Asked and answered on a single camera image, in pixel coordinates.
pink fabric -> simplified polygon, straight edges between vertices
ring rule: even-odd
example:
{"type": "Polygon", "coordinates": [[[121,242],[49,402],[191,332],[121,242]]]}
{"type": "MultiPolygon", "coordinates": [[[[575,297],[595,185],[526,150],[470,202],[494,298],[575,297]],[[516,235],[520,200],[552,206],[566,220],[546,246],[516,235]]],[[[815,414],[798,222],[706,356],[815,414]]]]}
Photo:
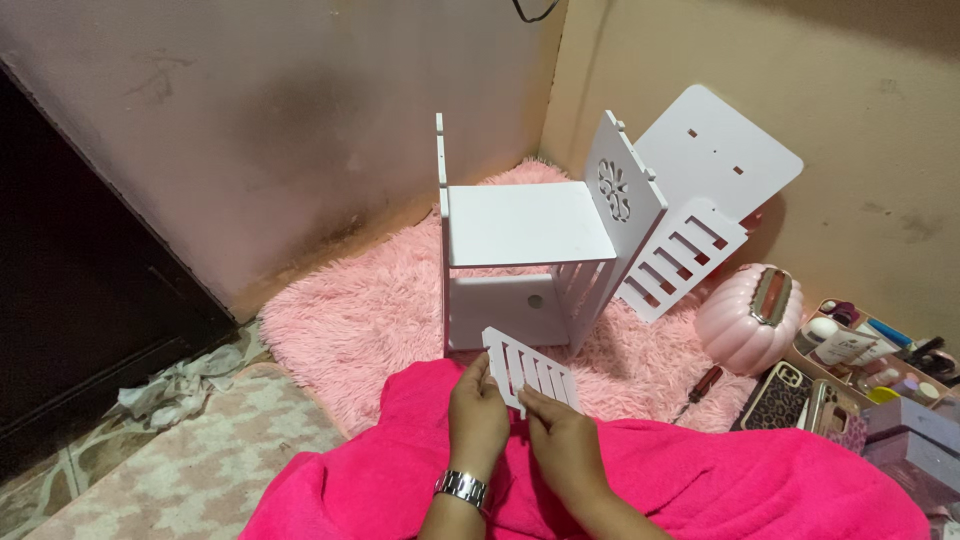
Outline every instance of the pink fabric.
{"type": "MultiPolygon", "coordinates": [[[[527,160],[486,184],[566,182],[555,167],[527,160]]],[[[260,335],[277,362],[309,385],[353,436],[376,424],[383,383],[415,361],[444,352],[441,338],[440,218],[431,213],[358,258],[342,259],[290,284],[260,312],[260,335]]],[[[544,267],[457,271],[458,275],[542,273],[544,267]]],[[[712,363],[693,330],[704,289],[653,324],[614,300],[569,365],[580,403],[601,420],[669,422],[712,363]]],[[[726,431],[756,381],[725,375],[681,426],[726,431]]]]}
{"type": "MultiPolygon", "coordinates": [[[[446,400],[463,368],[419,362],[390,377],[379,424],[302,453],[267,488],[242,538],[412,538],[444,469],[446,400]]],[[[613,490],[676,538],[926,538],[921,510],[864,459],[802,430],[707,434],[644,420],[599,426],[613,490]]],[[[582,532],[512,425],[491,482],[489,536],[582,532]]]]}

flower cutout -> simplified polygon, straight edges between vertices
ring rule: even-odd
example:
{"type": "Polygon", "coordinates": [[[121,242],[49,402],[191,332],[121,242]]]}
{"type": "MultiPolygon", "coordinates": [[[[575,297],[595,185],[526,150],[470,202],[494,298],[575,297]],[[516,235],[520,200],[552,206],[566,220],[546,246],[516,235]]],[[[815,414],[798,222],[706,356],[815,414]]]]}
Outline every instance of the flower cutout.
{"type": "Polygon", "coordinates": [[[623,182],[623,169],[616,168],[613,161],[606,158],[597,166],[597,180],[600,193],[607,197],[610,215],[613,219],[626,223],[630,218],[630,203],[627,201],[627,183],[623,182]]]}

pink pumpkin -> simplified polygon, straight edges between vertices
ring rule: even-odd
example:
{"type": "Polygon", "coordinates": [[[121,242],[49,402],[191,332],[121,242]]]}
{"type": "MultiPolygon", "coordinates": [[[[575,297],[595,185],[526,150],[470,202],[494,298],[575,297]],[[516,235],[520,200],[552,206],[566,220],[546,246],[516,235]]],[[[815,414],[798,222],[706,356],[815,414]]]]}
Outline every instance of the pink pumpkin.
{"type": "Polygon", "coordinates": [[[737,375],[783,357],[804,315],[800,283],[770,264],[746,264],[713,291],[693,322],[704,351],[737,375]]]}

door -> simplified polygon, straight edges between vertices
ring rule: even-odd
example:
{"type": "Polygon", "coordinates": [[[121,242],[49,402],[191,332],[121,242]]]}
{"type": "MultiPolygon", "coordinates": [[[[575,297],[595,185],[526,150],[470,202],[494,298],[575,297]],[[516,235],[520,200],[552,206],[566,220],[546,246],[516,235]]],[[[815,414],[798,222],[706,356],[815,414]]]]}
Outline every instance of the door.
{"type": "Polygon", "coordinates": [[[0,460],[15,461],[235,324],[7,73],[0,111],[0,460]]]}

pink patterned mat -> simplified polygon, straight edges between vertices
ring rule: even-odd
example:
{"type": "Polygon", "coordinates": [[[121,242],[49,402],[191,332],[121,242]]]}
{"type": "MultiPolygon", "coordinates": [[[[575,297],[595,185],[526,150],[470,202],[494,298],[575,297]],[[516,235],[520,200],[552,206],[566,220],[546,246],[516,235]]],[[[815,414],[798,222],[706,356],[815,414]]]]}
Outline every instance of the pink patterned mat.
{"type": "MultiPolygon", "coordinates": [[[[526,160],[484,183],[567,180],[555,167],[526,160]]],[[[457,275],[545,271],[528,267],[457,275]]],[[[293,372],[297,383],[313,388],[353,436],[376,424],[388,376],[443,354],[440,275],[440,218],[434,211],[362,256],[338,260],[291,283],[260,312],[260,334],[277,362],[293,372]]],[[[623,302],[611,302],[583,350],[567,362],[584,412],[601,420],[671,421],[712,365],[692,324],[705,291],[701,287],[690,293],[651,325],[641,323],[623,302]]],[[[544,351],[564,361],[561,350],[544,351]]],[[[755,384],[724,374],[678,424],[728,430],[755,384]]]]}

